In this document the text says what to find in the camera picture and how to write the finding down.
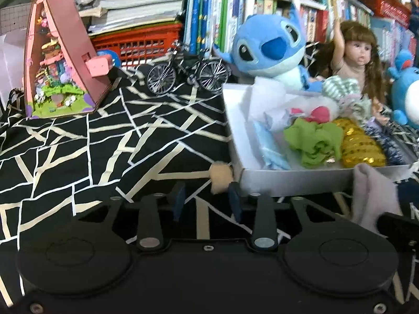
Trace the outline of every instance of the blue and white plush toy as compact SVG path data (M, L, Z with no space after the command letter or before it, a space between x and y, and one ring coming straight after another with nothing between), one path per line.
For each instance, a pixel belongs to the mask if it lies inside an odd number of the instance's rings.
M231 53L215 54L240 72L280 81L288 89L321 92L320 81L310 81L299 65L305 53L306 36L299 12L292 4L290 18L280 15L251 15L234 37Z
M419 129L419 69L412 67L413 57L408 50L401 50L394 64L395 67L388 69L394 78L391 88L393 120Z

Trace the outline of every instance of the triangular dollhouse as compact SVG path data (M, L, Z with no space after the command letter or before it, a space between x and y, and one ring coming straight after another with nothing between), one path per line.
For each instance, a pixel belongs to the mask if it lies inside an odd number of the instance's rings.
M74 0L32 0L24 64L28 118L96 110L110 87L110 56L97 56Z

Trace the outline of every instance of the red basket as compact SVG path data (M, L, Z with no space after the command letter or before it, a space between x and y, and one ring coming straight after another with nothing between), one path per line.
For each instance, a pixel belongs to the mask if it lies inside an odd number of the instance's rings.
M145 64L163 56L179 38L181 23L136 27L91 38L97 51L110 49L121 59L122 67Z
M360 0L379 18L396 20L403 27L409 28L410 10L399 0Z

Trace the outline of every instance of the black toy bicycle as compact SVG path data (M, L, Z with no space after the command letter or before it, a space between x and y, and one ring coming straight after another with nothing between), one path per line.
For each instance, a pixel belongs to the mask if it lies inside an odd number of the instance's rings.
M175 41L168 60L156 63L147 75L148 89L154 94L173 90L178 75L185 75L190 85L198 85L210 92L217 92L230 76L230 69L221 58L206 58L208 48L198 55L190 54L189 45Z

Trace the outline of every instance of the doll hair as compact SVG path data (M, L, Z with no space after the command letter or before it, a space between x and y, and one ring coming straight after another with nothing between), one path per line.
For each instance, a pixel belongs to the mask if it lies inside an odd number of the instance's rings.
M345 43L348 41L362 41L371 44L371 60L365 65L364 93L367 93L370 99L375 97L380 102L385 102L383 71L381 69L380 57L378 56L376 36L371 30L356 21L342 22L341 31ZM316 63L319 74L326 73L326 77L332 75L330 62L332 61L334 49L335 45L333 40L331 40L317 52Z

